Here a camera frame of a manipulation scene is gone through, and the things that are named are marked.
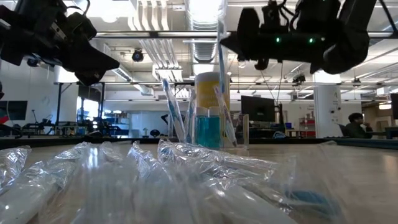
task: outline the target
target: clear plastic bag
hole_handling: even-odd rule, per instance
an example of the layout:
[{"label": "clear plastic bag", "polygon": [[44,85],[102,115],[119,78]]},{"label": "clear plastic bag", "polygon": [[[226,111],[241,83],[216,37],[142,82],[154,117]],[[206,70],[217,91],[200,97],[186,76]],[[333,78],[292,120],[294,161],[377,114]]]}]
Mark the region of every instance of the clear plastic bag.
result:
[{"label": "clear plastic bag", "polygon": [[[65,182],[65,186],[48,201],[47,206],[41,209],[39,212],[40,223],[81,223],[87,220],[86,214],[91,211],[86,209],[86,205],[98,202],[99,199],[94,200],[98,189],[106,188],[104,185],[98,184],[96,179],[98,174],[102,171],[108,174],[107,169],[103,169],[103,166],[119,164],[123,159],[118,148],[113,147],[109,142],[104,142],[100,146],[83,143],[78,145],[78,149],[81,154],[76,162],[77,169]],[[116,177],[107,175],[108,186],[115,184],[112,178]]]},{"label": "clear plastic bag", "polygon": [[[54,173],[64,172],[49,172],[46,164],[37,164],[40,168],[35,170],[42,171],[35,172],[48,177],[51,187],[58,186],[39,220],[45,224],[358,223],[358,212],[366,209],[348,205],[345,197],[352,189],[334,171],[324,147],[272,162],[167,141],[160,141],[158,159],[138,142],[126,157],[110,143],[85,144],[80,156],[66,151],[54,158],[67,162],[80,157],[63,185]],[[40,197],[40,204],[48,198]]]},{"label": "clear plastic bag", "polygon": [[68,183],[81,156],[79,144],[46,162],[37,162],[3,189],[0,195],[0,223],[25,224],[47,201]]},{"label": "clear plastic bag", "polygon": [[31,151],[29,146],[0,150],[0,194],[21,173]]},{"label": "clear plastic bag", "polygon": [[203,174],[201,182],[207,181],[210,189],[194,192],[216,192],[212,198],[216,197],[219,212],[232,223],[356,223],[358,210],[367,211],[346,206],[343,198],[351,191],[349,184],[322,151],[289,155],[276,164],[160,142],[158,157],[170,166],[185,166],[185,170]]}]

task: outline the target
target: chair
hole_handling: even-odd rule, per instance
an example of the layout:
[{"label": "chair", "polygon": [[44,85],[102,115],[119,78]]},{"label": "chair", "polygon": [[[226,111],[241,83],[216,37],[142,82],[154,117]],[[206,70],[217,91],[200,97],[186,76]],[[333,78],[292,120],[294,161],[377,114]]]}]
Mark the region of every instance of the chair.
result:
[{"label": "chair", "polygon": [[339,124],[341,133],[343,134],[344,137],[349,137],[348,130],[346,129],[346,126]]}]

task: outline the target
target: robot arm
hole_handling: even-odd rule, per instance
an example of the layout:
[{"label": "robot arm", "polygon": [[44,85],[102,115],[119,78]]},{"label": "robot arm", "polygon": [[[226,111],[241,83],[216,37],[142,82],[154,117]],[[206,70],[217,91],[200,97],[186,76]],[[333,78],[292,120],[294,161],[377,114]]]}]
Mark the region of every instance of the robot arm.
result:
[{"label": "robot arm", "polygon": [[98,83],[119,62],[92,47],[96,29],[84,14],[66,16],[62,0],[19,0],[15,11],[0,6],[0,58],[20,65],[60,65],[84,85]]},{"label": "robot arm", "polygon": [[[330,74],[345,72],[362,63],[369,48],[367,26],[376,0],[300,0],[295,12],[270,0],[262,8],[264,23],[253,8],[245,8],[238,29],[221,44],[238,54],[240,60],[256,60],[258,70],[266,69],[270,58],[311,63]],[[286,25],[280,16],[293,18]]]}]

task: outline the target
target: toothbrush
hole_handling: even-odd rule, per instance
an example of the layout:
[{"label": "toothbrush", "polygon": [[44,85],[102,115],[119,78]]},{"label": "toothbrush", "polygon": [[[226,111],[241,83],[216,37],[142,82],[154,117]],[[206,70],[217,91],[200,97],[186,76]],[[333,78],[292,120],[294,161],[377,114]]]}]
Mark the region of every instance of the toothbrush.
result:
[{"label": "toothbrush", "polygon": [[189,100],[188,104],[188,111],[187,114],[185,115],[185,121],[184,121],[184,128],[186,131],[186,140],[187,143],[192,143],[192,136],[191,136],[191,130],[192,130],[192,118],[193,118],[193,112],[195,111],[196,106],[196,98],[197,94],[195,90],[191,91],[191,97]]},{"label": "toothbrush", "polygon": [[226,135],[227,135],[229,141],[232,143],[232,145],[234,147],[236,147],[236,146],[238,146],[238,143],[236,142],[235,131],[234,131],[234,126],[232,124],[232,119],[231,119],[231,116],[229,115],[228,108],[226,107],[226,103],[224,101],[223,94],[220,92],[220,88],[217,85],[214,86],[214,92],[216,93],[218,104],[220,106],[220,112],[221,112],[221,114],[224,114],[224,117],[226,120],[226,127],[225,127]]},{"label": "toothbrush", "polygon": [[220,44],[221,36],[224,34],[224,24],[222,21],[218,21],[217,28],[217,48],[218,48],[218,61],[220,62],[220,88],[221,94],[225,92],[225,67],[224,67],[224,55],[223,48]]},{"label": "toothbrush", "polygon": [[169,106],[170,114],[173,117],[173,124],[175,132],[177,133],[178,140],[180,140],[180,142],[185,142],[185,130],[182,122],[180,107],[178,106],[177,100],[173,96],[169,82],[165,78],[163,78],[162,84],[163,90],[167,98],[167,105]]}]

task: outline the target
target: fluorescent light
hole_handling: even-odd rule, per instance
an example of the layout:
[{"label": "fluorescent light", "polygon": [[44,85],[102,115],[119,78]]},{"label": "fluorescent light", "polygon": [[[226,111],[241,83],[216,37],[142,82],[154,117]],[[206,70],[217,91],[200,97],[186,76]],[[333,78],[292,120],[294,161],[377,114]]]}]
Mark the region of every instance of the fluorescent light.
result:
[{"label": "fluorescent light", "polygon": [[388,105],[379,105],[379,109],[380,110],[388,110],[388,109],[391,109],[391,105],[390,104],[388,104]]}]

